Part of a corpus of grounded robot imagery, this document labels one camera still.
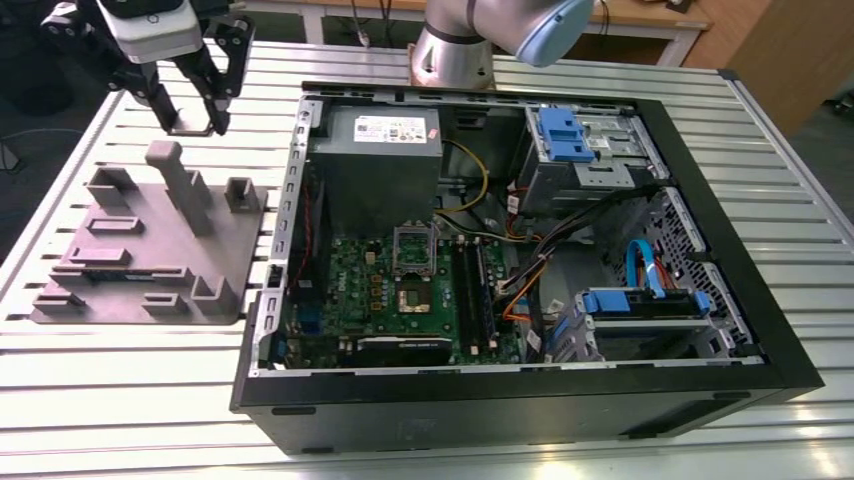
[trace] blue plastic latch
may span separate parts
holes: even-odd
[[[711,311],[711,301],[705,292],[693,292],[693,301],[696,302],[696,308],[700,315],[707,315]]]
[[[587,313],[596,313],[599,311],[599,302],[596,296],[592,293],[584,293],[581,295],[581,301],[584,302],[584,311]]]
[[[545,342],[547,350],[551,350],[553,348],[553,343],[557,341],[557,339],[560,338],[560,335],[563,335],[563,332],[565,331],[567,328],[569,328],[569,319],[567,317],[563,317],[563,319],[560,320],[560,323],[557,323],[557,326],[555,327],[553,332],[551,333],[548,342]]]
[[[628,312],[628,298],[625,292],[619,290],[600,290],[593,292],[596,295],[596,302],[599,303],[599,310],[601,312]]]
[[[595,153],[584,143],[584,127],[565,108],[539,109],[539,128],[548,148],[548,160],[591,163]]]
[[[596,290],[581,295],[587,313],[629,312],[625,292],[619,290]]]

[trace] green circuit board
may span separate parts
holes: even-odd
[[[401,242],[405,262],[425,262],[422,245]],[[482,260],[492,282],[505,276],[501,246],[484,243]],[[497,335],[496,348],[472,354],[458,341],[457,308],[453,289],[449,240],[436,243],[432,276],[394,275],[390,238],[332,241],[326,301],[316,338],[301,340],[304,367],[336,368],[341,339],[370,335],[440,337],[453,342],[450,364],[519,363],[517,334]]]

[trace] wooden table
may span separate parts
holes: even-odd
[[[393,0],[390,18],[412,22],[424,21],[428,0]],[[246,0],[246,10],[293,13],[302,17],[305,40],[324,44],[321,19],[326,16],[352,16],[349,0]],[[381,18],[378,0],[354,0],[360,18]],[[696,37],[711,27],[711,20],[693,5],[687,14],[664,8],[661,3],[640,0],[607,0],[609,11],[608,35],[667,40],[657,65],[677,67],[693,46]],[[596,3],[593,15],[584,30],[597,34],[604,23],[604,9]]]

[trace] sticker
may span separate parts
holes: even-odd
[[[132,282],[153,282],[154,278],[150,275],[125,275],[125,280],[130,280]]]
[[[352,139],[373,143],[426,143],[426,122],[421,117],[361,116],[356,118]]]
[[[515,195],[507,197],[507,211],[513,215],[519,213],[519,197]]]
[[[589,148],[609,148],[608,141],[604,138],[587,137],[587,146]]]
[[[528,330],[528,336],[525,337],[531,348],[539,352],[539,347],[543,344],[543,341],[539,339],[539,335],[533,333],[533,330]]]

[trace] yellow cable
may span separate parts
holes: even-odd
[[[524,284],[521,289],[519,289],[519,293],[516,294],[516,297],[512,299],[512,302],[509,302],[509,304],[507,305],[507,308],[504,308],[504,313],[501,313],[502,318],[507,318],[507,315],[509,315],[513,305],[519,302],[519,299],[524,295],[524,292],[528,291],[528,289],[531,288],[531,285],[533,285],[533,282],[536,281],[536,279],[539,278],[539,276],[543,274],[544,271],[545,271],[545,265],[541,266],[541,268],[536,271],[536,273],[533,274],[528,282]]]
[[[480,160],[480,158],[473,154],[473,152],[468,150],[468,148],[465,148],[458,142],[453,140],[442,140],[442,142],[446,142],[450,145],[453,145],[456,148],[458,148],[462,151],[462,153],[465,153],[465,155],[470,157],[470,159],[477,164],[477,168],[480,168],[480,173],[482,174],[482,184],[480,185],[480,193],[477,194],[477,197],[465,205],[460,205],[458,207],[453,207],[453,208],[441,208],[436,210],[436,212],[438,213],[454,213],[454,212],[461,212],[468,208],[473,207],[477,204],[477,202],[482,199],[482,197],[485,197],[485,191],[489,188],[489,171],[485,169],[485,164],[482,163],[482,160]]]

